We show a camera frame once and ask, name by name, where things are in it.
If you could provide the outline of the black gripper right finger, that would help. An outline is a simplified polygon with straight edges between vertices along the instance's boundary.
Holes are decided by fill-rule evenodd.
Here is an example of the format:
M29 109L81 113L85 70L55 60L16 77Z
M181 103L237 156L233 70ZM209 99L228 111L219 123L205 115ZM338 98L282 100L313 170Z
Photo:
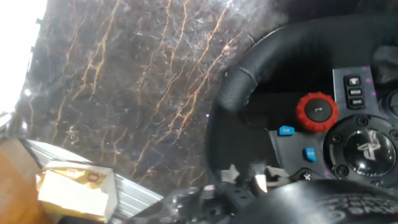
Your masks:
M268 193L270 188L280 187L291 183L290 174L284 169L272 167L264 163L251 165L254 181L261 192Z

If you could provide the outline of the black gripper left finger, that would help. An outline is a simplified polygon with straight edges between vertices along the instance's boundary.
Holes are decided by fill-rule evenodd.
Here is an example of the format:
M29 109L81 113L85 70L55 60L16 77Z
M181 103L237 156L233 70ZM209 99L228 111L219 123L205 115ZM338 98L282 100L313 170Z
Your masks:
M221 180L204 187L178 189L134 215L134 224L228 223L255 197L240 181L234 165L221 171Z

